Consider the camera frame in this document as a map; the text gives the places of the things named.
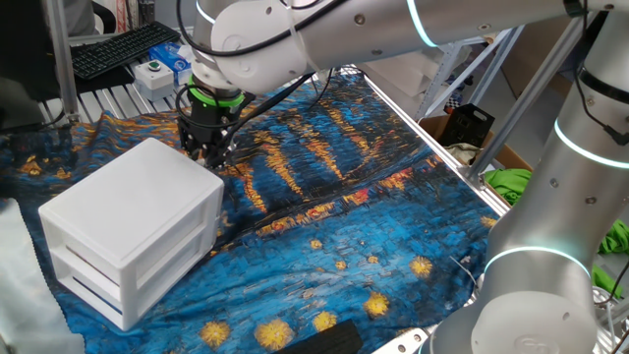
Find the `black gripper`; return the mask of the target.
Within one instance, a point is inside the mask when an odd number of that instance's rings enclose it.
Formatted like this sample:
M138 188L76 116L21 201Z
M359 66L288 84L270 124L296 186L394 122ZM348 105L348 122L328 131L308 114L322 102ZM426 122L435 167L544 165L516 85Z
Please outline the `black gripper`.
M211 150L202 165L208 169L220 169L232 160L235 143L218 148L224 132L240 119L241 107L221 107L200 100L193 100L190 111L178 106L178 128L182 150L191 160L197 161L201 149Z

